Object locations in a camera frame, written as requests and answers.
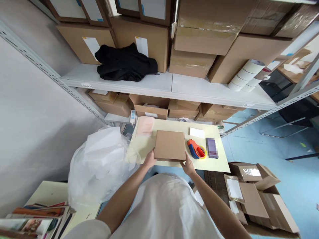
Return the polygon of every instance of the forearm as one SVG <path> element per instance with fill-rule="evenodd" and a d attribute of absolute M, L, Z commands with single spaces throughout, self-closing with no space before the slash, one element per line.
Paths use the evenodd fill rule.
<path fill-rule="evenodd" d="M 122 223 L 128 213 L 139 186 L 148 171 L 148 167 L 140 168 L 116 191 L 104 207 L 98 220 L 105 222 L 113 233 Z"/>
<path fill-rule="evenodd" d="M 199 194 L 201 195 L 207 210 L 212 217 L 215 225 L 225 239 L 250 238 L 249 233 L 242 226 L 231 209 L 223 200 L 204 182 L 204 180 L 194 173 L 191 176 Z"/>

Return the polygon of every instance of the black cloth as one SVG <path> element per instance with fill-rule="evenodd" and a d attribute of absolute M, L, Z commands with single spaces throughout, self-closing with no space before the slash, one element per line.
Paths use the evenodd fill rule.
<path fill-rule="evenodd" d="M 102 45 L 95 53 L 102 63 L 97 72 L 104 80 L 141 81 L 146 75 L 157 74 L 157 62 L 139 53 L 135 43 L 116 49 Z"/>

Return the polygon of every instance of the chair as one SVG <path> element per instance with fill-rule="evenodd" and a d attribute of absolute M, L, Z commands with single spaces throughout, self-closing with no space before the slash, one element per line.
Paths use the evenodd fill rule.
<path fill-rule="evenodd" d="M 313 127 L 312 122 L 310 121 L 310 119 L 319 116 L 319 107 L 312 104 L 311 102 L 309 102 L 306 99 L 302 99 L 300 101 L 297 101 L 296 103 L 293 103 L 281 110 L 278 111 L 280 116 L 287 122 L 286 124 L 283 124 L 281 126 L 278 126 L 276 128 L 273 129 L 269 129 L 265 132 L 262 132 L 262 135 L 265 136 L 270 136 L 270 137 L 275 137 L 275 138 L 286 138 L 289 136 L 292 136 L 294 134 L 297 134 L 305 129 L 308 129 L 310 127 Z M 284 127 L 286 125 L 296 125 L 299 127 L 303 127 L 301 130 L 298 130 L 295 133 L 286 135 L 286 136 L 274 136 L 274 135 L 269 135 L 269 134 L 265 134 L 268 131 L 272 131 L 281 127 Z"/>

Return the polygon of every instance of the clear plastic bag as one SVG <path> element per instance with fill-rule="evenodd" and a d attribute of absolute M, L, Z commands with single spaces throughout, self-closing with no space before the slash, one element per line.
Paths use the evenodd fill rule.
<path fill-rule="evenodd" d="M 108 201 L 138 169 L 141 157 L 127 155 L 130 140 L 119 127 L 104 127 L 87 137 L 71 160 L 68 178 L 69 204 L 75 210 Z"/>

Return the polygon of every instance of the beige table surface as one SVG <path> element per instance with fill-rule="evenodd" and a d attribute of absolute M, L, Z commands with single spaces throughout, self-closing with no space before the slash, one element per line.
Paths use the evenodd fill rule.
<path fill-rule="evenodd" d="M 208 170 L 208 171 L 218 171 L 218 172 L 230 172 L 222 140 L 219 135 L 217 126 L 206 125 L 198 123 L 187 123 L 171 120 L 155 119 L 154 127 L 152 132 L 152 137 L 142 137 L 136 136 L 137 128 L 139 127 L 139 119 L 135 126 L 135 130 L 131 139 L 131 144 L 128 149 L 128 155 L 136 151 L 141 156 L 141 163 L 144 162 L 145 157 L 148 152 L 150 152 L 155 146 L 157 130 L 184 132 L 185 135 L 185 149 L 192 160 L 195 169 Z M 189 128 L 202 129 L 205 131 L 205 138 L 198 138 L 189 135 Z M 214 138 L 217 145 L 218 159 L 204 158 L 204 159 L 194 159 L 187 146 L 187 141 L 193 139 L 198 145 L 202 145 L 206 148 L 206 138 Z M 181 165 L 178 162 L 168 162 L 168 161 L 157 161 L 156 165 L 178 167 Z"/>

